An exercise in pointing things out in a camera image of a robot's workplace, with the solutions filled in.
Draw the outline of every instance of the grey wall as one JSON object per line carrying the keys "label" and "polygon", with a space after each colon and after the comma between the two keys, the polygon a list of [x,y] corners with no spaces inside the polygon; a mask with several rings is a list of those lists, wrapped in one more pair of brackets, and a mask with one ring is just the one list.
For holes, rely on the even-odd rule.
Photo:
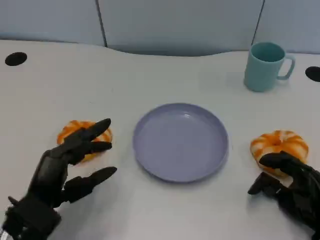
{"label": "grey wall", "polygon": [[263,0],[99,0],[109,48],[199,56],[247,50]]}
{"label": "grey wall", "polygon": [[265,0],[254,42],[289,52],[320,53],[320,0]]}
{"label": "grey wall", "polygon": [[255,35],[289,52],[320,53],[320,0],[98,1],[105,32],[96,0],[0,0],[0,39],[104,46],[105,34],[116,50],[200,56],[247,50]]}
{"label": "grey wall", "polygon": [[0,0],[0,39],[104,45],[95,0]]}

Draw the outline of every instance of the toy pumpkin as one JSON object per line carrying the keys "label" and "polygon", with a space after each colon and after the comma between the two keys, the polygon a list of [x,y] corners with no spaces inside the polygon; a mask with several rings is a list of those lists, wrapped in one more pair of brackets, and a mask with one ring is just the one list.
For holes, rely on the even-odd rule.
{"label": "toy pumpkin", "polygon": [[[56,139],[57,144],[62,144],[64,142],[64,138],[69,136],[70,134],[74,133],[80,128],[88,128],[95,124],[95,122],[91,121],[77,121],[77,120],[72,120],[70,121],[63,129],[62,132],[59,133]],[[100,136],[95,138],[93,142],[112,142],[112,132],[108,128],[104,133],[102,133]],[[93,153],[93,154],[86,154],[84,159],[81,161],[81,163],[92,160],[98,153]]]}
{"label": "toy pumpkin", "polygon": [[280,171],[280,169],[273,169],[260,164],[261,157],[265,154],[285,151],[306,164],[309,147],[302,137],[293,131],[277,130],[272,133],[262,134],[254,139],[251,142],[250,150],[261,169],[272,175],[284,177],[286,174]]}

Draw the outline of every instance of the teal mug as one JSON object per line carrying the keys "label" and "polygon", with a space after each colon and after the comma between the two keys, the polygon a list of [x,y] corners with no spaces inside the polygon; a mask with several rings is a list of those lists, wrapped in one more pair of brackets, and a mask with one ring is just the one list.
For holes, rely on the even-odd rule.
{"label": "teal mug", "polygon": [[[278,76],[285,59],[291,60],[291,66],[285,76]],[[296,60],[286,55],[285,50],[272,42],[260,42],[251,46],[244,73],[244,84],[254,92],[272,89],[277,80],[288,80],[295,68]]]}

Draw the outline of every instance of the purple plate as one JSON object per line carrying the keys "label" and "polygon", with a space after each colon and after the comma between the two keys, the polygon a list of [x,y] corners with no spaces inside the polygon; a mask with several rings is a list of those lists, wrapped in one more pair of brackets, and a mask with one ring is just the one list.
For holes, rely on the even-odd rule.
{"label": "purple plate", "polygon": [[137,161],[166,181],[188,183],[216,172],[228,157],[222,122],[202,107],[174,103],[157,107],[136,125]]}

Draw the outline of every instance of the mug handle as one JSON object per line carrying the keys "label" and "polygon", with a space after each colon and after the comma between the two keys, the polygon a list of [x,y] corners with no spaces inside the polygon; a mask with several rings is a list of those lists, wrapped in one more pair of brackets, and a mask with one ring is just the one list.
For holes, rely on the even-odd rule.
{"label": "mug handle", "polygon": [[291,56],[291,55],[288,55],[288,56],[285,56],[286,59],[290,59],[291,60],[291,66],[290,66],[290,69],[288,71],[288,73],[285,75],[285,76],[277,76],[276,79],[279,79],[279,80],[288,80],[295,68],[295,65],[296,65],[296,59],[294,56]]}

